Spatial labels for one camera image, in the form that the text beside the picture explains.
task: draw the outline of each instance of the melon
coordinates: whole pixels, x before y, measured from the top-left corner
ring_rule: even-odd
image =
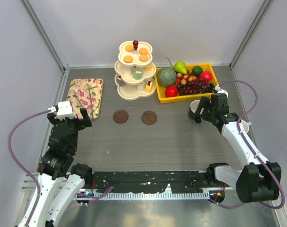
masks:
[[[157,73],[158,82],[164,86],[170,86],[176,81],[176,72],[170,67],[163,67]]]

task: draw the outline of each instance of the fake fruit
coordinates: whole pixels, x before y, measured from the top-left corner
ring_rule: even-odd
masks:
[[[193,81],[193,76],[192,75],[188,75],[186,80],[187,80],[188,83]]]
[[[204,71],[200,74],[199,79],[203,79],[205,83],[210,82],[213,76],[209,71]]]
[[[173,68],[176,72],[187,73],[186,64],[183,61],[177,62]]]
[[[195,76],[198,76],[203,72],[202,68],[200,66],[195,66],[193,69],[192,69],[192,73],[195,75]]]
[[[170,86],[176,81],[176,72],[170,67],[163,67],[157,74],[157,80],[164,87]]]
[[[178,95],[178,89],[174,85],[168,86],[166,88],[165,94],[166,94],[166,97],[168,97],[168,98],[175,97]]]
[[[175,84],[178,85],[178,84],[180,84],[180,82],[181,82],[181,79],[177,78],[175,81]]]
[[[197,83],[192,81],[186,85],[177,85],[177,89],[180,96],[205,94],[214,91],[214,84],[205,83],[203,80],[198,81]]]
[[[181,72],[177,73],[177,78],[183,79],[183,74]]]
[[[180,81],[180,83],[181,83],[182,85],[185,85],[185,84],[187,83],[187,80],[186,80],[186,79],[182,79],[182,80]]]

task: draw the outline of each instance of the pink floral tray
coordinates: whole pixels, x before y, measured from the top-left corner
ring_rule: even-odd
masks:
[[[104,81],[102,79],[74,79],[71,81],[67,101],[73,111],[82,119],[80,108],[86,108],[90,118],[97,118]]]

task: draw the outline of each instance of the grapes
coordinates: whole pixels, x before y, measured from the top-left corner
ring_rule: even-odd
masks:
[[[179,96],[205,94],[212,93],[214,91],[214,84],[204,82],[203,79],[199,79],[196,82],[191,81],[185,85],[179,84],[177,85],[177,89]]]

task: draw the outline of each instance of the round coaster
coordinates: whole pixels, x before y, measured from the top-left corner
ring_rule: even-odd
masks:
[[[146,111],[142,115],[142,121],[145,124],[154,124],[157,121],[157,114],[153,111]]]
[[[149,57],[148,57],[148,55],[146,55],[146,54],[141,54],[140,56],[139,56],[139,60],[140,61],[147,61],[149,59]]]
[[[127,56],[124,57],[124,62],[125,63],[131,63],[132,61],[133,61],[132,56],[127,55]]]
[[[113,120],[119,124],[125,123],[128,120],[128,118],[129,118],[129,114],[125,110],[117,110],[113,114]]]
[[[148,49],[147,48],[140,48],[140,50],[139,50],[139,53],[140,54],[148,54]]]

